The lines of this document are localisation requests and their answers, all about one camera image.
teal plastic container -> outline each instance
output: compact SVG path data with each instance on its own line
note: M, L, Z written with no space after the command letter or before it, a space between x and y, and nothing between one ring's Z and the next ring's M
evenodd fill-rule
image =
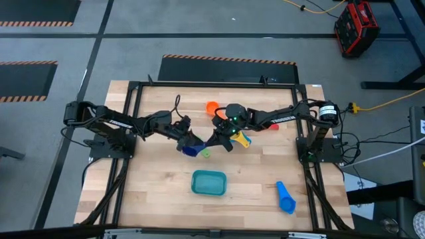
M226 175L218 171L196 170L192 175L192 191L197 194L222 196L226 192Z

floor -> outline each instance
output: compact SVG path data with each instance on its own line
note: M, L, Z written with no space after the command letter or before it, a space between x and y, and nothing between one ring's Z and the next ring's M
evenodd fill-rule
M334 1L316 1L324 9ZM0 61L57 60L58 68L45 102L0 104L0 145L25 152L22 161L0 161L0 231L32 228L56 162L64 106L76 99L95 39L5 38L2 33L97 33L108 0L83 1L73 27L0 27ZM307 7L315 9L305 2ZM425 26L409 1L396 0L425 52ZM387 3L371 3L381 33L402 33ZM334 10L338 15L343 6ZM280 0L115 0L105 33L332 33L334 18L300 12ZM335 39L138 38L104 39L84 99L103 104L110 80L157 78L164 54L231 56L297 62L302 84L321 84L328 100L367 108L409 91L362 90L364 80L397 81L419 66L407 40L378 39L358 59L341 58ZM360 139L408 125L410 106L423 106L419 94L373 112L347 114L344 131ZM73 139L92 135L77 130ZM408 141L409 130L386 137ZM362 145L359 160L396 149ZM46 227L70 226L80 196L81 172L88 150L71 145L66 155ZM410 152L403 151L356 166L360 175L382 184L412 178ZM164 238L145 236L144 238Z

yellow cable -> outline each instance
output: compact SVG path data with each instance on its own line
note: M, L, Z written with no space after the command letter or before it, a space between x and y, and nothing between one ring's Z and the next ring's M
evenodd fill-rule
M418 90L418 91L415 91L415 92L413 92L413 93L411 93L411 94L409 94L409 95L407 95L407 96L403 96L403 97L397 98L397 99L395 99L395 100L391 100L391 101L389 101L389 102L387 102L387 103L383 103L383 104L380 104L379 106L375 106L375 107L372 107L372 108L369 108L369 109L363 109L363 108L360 108L359 106L357 106L357 111L371 111L371 110L375 110L375 109L378 109L378 108L381 108L381 107L387 106L387 105L389 105L389 104L392 104L392 103L394 103L394 102L397 102L397 101L399 101L399 100L403 100L403 99L409 98L409 97L411 97L411 96L414 96L414 95L416 95L417 93L423 92L424 90L425 90L425 88L423 88L423 89L421 89L421 90Z
M291 3L292 5L294 5L294 6L296 6L296 7L301 8L301 6L300 6L300 5L298 5L297 3L291 2L291 1L289 1L289 0L282 0L282 1L285 1L285 2L287 2L287 3ZM346 1L346 0L342 0L342 2L340 2L340 3L336 4L334 7L330 8L330 9L328 9L328 10L326 10L326 11L322 11L322 12L312 11L312 10L308 9L307 7L304 7L304 10L306 10L307 12L310 12L310 13L315 13L315 14L324 14L324 13L327 13L327 12L329 12L329 11L334 10L335 8L337 8L338 6L340 6L341 4L343 4L345 1Z

yellow object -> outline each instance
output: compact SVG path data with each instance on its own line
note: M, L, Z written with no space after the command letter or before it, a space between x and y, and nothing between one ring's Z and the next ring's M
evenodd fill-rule
M287 3L291 3L292 5L294 5L294 6L296 6L296 7L301 8L301 6L300 6L300 5L298 5L297 3L291 2L291 1L289 1L289 0L282 0L282 1L285 1L285 2L287 2ZM346 1L346 0L342 0L342 2L340 2L340 3L336 4L334 7L330 8L330 9L328 9L328 10L326 10L326 11L321 11L321 12L318 12L318 11L312 11L312 10L308 9L307 7L304 7L304 10L306 10L307 12L310 12L310 13L315 13L315 14L324 14L324 13L327 13L327 12L329 12L329 11L334 10L335 8L337 8L338 6L340 6L341 4L343 4L345 1Z
M237 142L239 142L241 145L243 145L245 148L250 146L250 142L248 142L248 140L246 140L246 138L244 137L244 135L242 134L241 131L239 131L238 133L232 135L230 137L230 139L233 139Z
M387 103L383 103L383 104L380 104L379 106L375 106L375 107L372 107L372 108L369 108L369 109L363 109L363 108L360 108L360 106L357 106L357 105L356 105L356 103L354 103L354 102L353 102L353 114L357 114L357 113L358 113L358 112L360 112L360 111L371 111L371 110L376 110L376 109L378 109L378 108L381 108L381 107L387 106L387 105L392 104L392 103L394 103L394 102L397 102L397 101L399 101L399 100L403 100L403 99L409 98L409 97L411 97L411 96L414 96L414 95L416 95L417 93L420 93L420 92L422 92L422 91L424 91L424 90L425 90L425 88L423 88L423 89L421 89L421 90L418 90L418 91L415 91L415 92L413 92L413 93L411 93L411 94L409 94L409 95L407 95L407 96L403 96L403 97L397 98L397 99L395 99L395 100L391 100L391 101L389 101L389 102L387 102Z

orange cup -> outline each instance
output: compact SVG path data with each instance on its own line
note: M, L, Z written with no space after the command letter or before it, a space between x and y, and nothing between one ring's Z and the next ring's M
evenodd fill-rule
M215 110L219 107L219 104L217 102L207 102L207 114L210 116L215 116ZM218 116L222 119L227 119L227 117L223 114L222 110L219 110L217 112Z

